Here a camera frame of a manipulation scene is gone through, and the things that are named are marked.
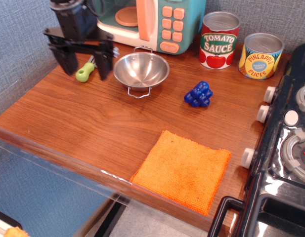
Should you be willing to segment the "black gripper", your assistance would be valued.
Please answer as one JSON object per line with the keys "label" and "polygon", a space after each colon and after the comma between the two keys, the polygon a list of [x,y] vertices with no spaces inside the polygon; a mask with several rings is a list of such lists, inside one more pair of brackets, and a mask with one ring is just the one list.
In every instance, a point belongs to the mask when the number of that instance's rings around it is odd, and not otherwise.
{"label": "black gripper", "polygon": [[112,71],[113,57],[119,55],[119,50],[113,46],[112,34],[97,27],[95,10],[92,7],[52,7],[51,9],[56,14],[59,27],[47,28],[44,34],[53,44],[49,46],[50,50],[64,72],[71,75],[78,67],[75,53],[65,46],[82,45],[88,40],[98,41],[100,49],[93,56],[100,79],[106,80]]}

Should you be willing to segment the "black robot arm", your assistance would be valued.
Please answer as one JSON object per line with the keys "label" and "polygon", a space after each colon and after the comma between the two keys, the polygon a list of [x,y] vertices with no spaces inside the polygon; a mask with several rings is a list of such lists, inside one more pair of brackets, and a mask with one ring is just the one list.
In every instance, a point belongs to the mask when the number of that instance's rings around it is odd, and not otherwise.
{"label": "black robot arm", "polygon": [[113,35],[97,26],[98,14],[91,0],[51,0],[59,27],[46,28],[49,48],[64,72],[71,75],[78,68],[76,53],[89,54],[95,59],[101,80],[113,68],[118,50]]}

